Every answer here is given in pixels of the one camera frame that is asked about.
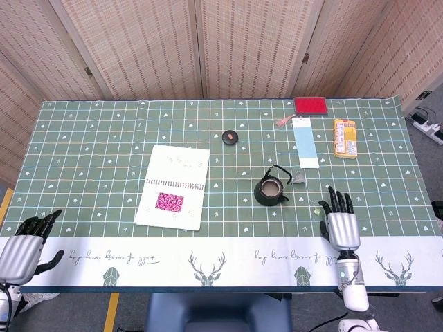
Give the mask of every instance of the small round object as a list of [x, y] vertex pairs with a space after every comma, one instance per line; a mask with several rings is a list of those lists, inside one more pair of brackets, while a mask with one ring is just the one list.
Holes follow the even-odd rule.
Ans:
[[225, 144], [232, 145], [238, 142], [238, 134], [233, 130], [226, 130], [221, 136], [221, 139]]

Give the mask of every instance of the woven screen panel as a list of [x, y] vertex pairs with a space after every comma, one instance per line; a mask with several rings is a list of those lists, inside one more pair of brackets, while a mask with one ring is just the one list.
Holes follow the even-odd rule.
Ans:
[[333, 0], [323, 6], [294, 96], [334, 97], [386, 2]]
[[1, 52], [49, 99], [98, 99], [38, 0], [3, 0]]
[[208, 97], [287, 96], [314, 0], [196, 1]]
[[0, 181], [14, 185], [41, 100], [0, 62]]
[[387, 7], [337, 95], [414, 100], [443, 72], [443, 1], [397, 0]]
[[187, 0], [63, 0], [116, 99], [201, 98]]

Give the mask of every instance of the table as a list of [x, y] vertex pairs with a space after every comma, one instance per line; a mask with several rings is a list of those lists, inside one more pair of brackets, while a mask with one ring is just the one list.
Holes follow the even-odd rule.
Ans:
[[[62, 208], [42, 261], [65, 255], [25, 291], [330, 291], [336, 252], [314, 210], [332, 185], [353, 198], [370, 291], [442, 286], [443, 242], [399, 98], [327, 108], [311, 119], [320, 168], [301, 170], [288, 203], [264, 207], [253, 187], [267, 168], [299, 170], [290, 123], [274, 125], [293, 100], [44, 102], [0, 248], [20, 221]], [[356, 160], [333, 156], [334, 118], [356, 121]], [[227, 129], [236, 145], [223, 144]], [[200, 231], [134, 225], [154, 144], [210, 149]]]

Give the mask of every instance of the yellow tape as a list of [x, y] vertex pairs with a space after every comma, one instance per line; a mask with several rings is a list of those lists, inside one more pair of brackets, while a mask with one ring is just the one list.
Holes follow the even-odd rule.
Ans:
[[9, 203], [11, 202], [12, 194], [14, 194], [14, 190], [7, 189], [5, 196], [3, 198], [3, 202], [1, 202], [0, 206], [0, 226], [3, 223], [3, 220], [5, 219], [6, 211], [8, 210]]
[[118, 297], [120, 293], [111, 293], [108, 305], [108, 314], [106, 314], [105, 328], [103, 332], [112, 332], [114, 330], [114, 321], [116, 319]]

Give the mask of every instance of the notebook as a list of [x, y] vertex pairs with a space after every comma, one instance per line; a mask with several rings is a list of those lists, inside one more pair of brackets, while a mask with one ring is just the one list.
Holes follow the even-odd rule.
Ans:
[[199, 230], [209, 150], [154, 145], [136, 225]]

